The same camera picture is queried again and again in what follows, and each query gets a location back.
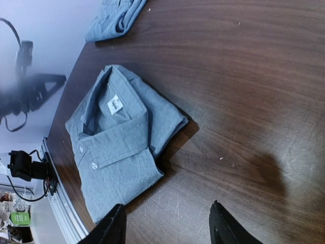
brown table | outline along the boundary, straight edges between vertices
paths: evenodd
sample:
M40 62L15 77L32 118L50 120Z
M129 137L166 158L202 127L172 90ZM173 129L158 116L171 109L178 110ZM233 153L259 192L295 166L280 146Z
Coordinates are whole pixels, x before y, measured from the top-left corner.
M325 243L322 1L152 0L125 37L86 44L48 145L88 230L64 123L108 64L191 117L127 206L127 243L209 243L216 199L264 243Z

white wall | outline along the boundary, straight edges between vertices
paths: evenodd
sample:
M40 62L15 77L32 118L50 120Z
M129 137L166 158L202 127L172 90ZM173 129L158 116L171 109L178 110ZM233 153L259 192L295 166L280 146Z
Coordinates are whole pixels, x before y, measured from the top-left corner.
M34 43L33 63L30 71L65 74L71 70L85 44L84 34L99 11L101 0L79 1L0 1L0 17L15 26L22 40ZM14 84L13 67L18 46L9 27L0 23L0 89ZM62 90L39 111L29 114L27 125L21 131L9 133L0 126L0 153L11 150L27 152L39 149L42 138L48 136ZM12 127L23 117L9 116ZM0 182L7 183L0 177ZM39 202L33 226L38 243L62 241L58 228L53 228L53 214L47 200Z

folded fabric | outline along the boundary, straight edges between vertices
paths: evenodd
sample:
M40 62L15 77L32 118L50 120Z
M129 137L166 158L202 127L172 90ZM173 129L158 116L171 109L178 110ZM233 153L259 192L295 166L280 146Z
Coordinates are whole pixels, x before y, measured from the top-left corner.
M125 35L147 0L104 0L93 20L86 42L103 41Z
M154 160L187 122L133 72L118 65L101 71L66 123L95 223L163 176Z

clothing label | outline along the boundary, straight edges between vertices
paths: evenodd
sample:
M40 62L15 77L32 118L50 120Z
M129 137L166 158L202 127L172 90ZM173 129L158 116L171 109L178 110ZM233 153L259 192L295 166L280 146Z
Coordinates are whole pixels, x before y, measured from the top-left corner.
M123 107L123 104L121 102L121 100L118 98L117 95L115 95L113 97L112 100L110 100L107 103L107 106L109 107L111 114L114 115L115 113L117 113L119 110L121 110L121 108Z

green package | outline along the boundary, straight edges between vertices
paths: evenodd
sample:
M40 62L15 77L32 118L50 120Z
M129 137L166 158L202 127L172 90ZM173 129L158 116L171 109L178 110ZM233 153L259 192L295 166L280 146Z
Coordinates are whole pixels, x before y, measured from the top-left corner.
M30 225L28 212L12 212L10 219L14 225Z

